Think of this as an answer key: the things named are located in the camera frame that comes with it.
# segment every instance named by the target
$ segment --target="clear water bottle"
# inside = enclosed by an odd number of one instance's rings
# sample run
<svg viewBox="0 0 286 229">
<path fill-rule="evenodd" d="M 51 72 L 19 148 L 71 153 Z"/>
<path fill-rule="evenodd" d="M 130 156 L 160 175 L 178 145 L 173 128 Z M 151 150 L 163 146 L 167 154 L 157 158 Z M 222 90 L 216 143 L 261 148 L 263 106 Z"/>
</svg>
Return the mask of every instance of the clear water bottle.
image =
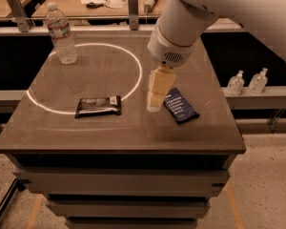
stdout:
<svg viewBox="0 0 286 229">
<path fill-rule="evenodd" d="M 233 76 L 227 86 L 227 92 L 231 95 L 239 95 L 243 86 L 244 79 L 242 78 L 243 71 L 238 71 L 236 76 Z"/>
<path fill-rule="evenodd" d="M 259 94 L 263 92 L 268 78 L 266 76 L 266 72 L 268 71 L 267 68 L 263 68 L 263 70 L 260 73 L 257 73 L 252 77 L 252 80 L 249 84 L 249 90 L 253 93 Z"/>
<path fill-rule="evenodd" d="M 58 58 L 63 64 L 74 63 L 77 52 L 68 19 L 55 2 L 49 2 L 47 6 L 46 23 Z"/>
</svg>

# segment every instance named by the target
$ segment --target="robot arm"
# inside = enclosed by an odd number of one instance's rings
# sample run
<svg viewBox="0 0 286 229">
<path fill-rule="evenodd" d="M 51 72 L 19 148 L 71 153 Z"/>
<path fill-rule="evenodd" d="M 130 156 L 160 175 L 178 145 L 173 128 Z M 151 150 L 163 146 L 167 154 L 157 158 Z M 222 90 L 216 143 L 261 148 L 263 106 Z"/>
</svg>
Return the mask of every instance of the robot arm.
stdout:
<svg viewBox="0 0 286 229">
<path fill-rule="evenodd" d="M 286 61 L 286 0 L 169 0 L 148 46 L 159 69 L 181 66 L 191 55 L 196 38 L 219 16 L 241 25 Z M 165 74 L 156 71 L 151 73 L 148 96 L 152 112 L 160 109 L 173 85 L 164 86 Z"/>
</svg>

